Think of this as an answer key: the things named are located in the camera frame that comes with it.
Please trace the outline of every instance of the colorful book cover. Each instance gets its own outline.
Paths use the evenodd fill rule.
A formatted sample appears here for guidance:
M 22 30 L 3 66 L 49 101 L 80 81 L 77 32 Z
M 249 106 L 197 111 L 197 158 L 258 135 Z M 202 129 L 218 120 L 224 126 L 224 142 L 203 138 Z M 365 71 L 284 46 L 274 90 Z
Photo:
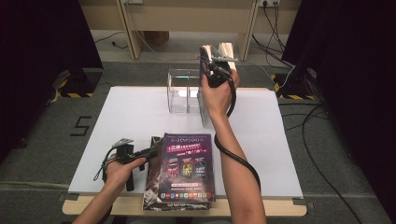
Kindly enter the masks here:
M 209 203 L 158 203 L 160 172 L 163 152 L 163 138 L 151 137 L 151 147 L 157 149 L 158 156 L 148 162 L 148 177 L 143 196 L 143 210 L 147 211 L 185 211 L 208 210 Z
M 159 203 L 215 201 L 211 134 L 165 134 L 157 196 Z

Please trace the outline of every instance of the white tabletop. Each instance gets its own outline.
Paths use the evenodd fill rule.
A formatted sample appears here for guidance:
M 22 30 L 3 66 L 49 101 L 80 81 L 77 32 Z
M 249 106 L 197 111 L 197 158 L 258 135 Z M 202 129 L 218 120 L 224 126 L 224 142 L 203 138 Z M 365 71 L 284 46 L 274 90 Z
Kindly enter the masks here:
M 262 196 L 303 198 L 275 93 L 238 89 L 230 122 L 249 163 L 259 173 Z M 169 113 L 165 87 L 111 88 L 68 191 L 99 192 L 101 176 L 93 178 L 108 150 L 122 137 L 134 139 L 137 151 L 149 147 L 151 136 L 164 133 L 215 134 L 213 128 L 203 127 L 198 113 Z M 225 195 L 219 151 L 212 146 L 216 194 Z M 143 193 L 146 177 L 147 169 L 134 169 L 135 190 L 124 193 Z

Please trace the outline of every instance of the forearm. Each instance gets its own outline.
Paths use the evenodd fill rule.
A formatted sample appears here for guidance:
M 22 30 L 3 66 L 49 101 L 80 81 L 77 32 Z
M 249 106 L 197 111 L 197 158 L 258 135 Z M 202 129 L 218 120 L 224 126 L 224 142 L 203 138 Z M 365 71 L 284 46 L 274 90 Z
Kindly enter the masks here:
M 98 223 L 119 197 L 120 192 L 120 189 L 104 186 L 73 223 Z
M 212 115 L 212 122 L 222 146 L 247 160 L 226 115 Z M 254 175 L 243 164 L 221 153 L 221 169 L 233 223 L 265 223 L 262 196 Z

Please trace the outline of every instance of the clear plastic box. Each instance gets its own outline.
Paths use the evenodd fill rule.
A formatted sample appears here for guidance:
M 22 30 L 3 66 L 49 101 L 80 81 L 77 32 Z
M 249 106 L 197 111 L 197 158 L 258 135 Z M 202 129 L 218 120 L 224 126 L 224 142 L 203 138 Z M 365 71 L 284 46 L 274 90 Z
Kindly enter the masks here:
M 170 113 L 200 113 L 198 69 L 169 69 L 168 107 Z

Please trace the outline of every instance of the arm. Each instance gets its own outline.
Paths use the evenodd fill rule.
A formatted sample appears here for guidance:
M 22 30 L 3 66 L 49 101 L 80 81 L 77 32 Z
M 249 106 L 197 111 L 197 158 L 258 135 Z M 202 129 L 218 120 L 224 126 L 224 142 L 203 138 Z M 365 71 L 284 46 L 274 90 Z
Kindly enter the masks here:
M 102 190 L 92 199 L 73 223 L 98 223 L 123 191 L 132 170 L 144 164 L 145 161 L 145 158 L 140 158 L 124 165 L 116 161 L 111 162 L 107 166 L 107 181 Z
M 238 74 L 232 70 L 234 84 L 239 83 Z M 205 106 L 215 127 L 219 142 L 233 154 L 247 161 L 243 149 L 233 134 L 226 115 L 231 103 L 231 88 L 223 83 L 210 88 L 203 76 L 203 94 Z M 230 204 L 233 223 L 266 223 L 262 195 L 254 175 L 244 165 L 221 153 L 221 170 Z

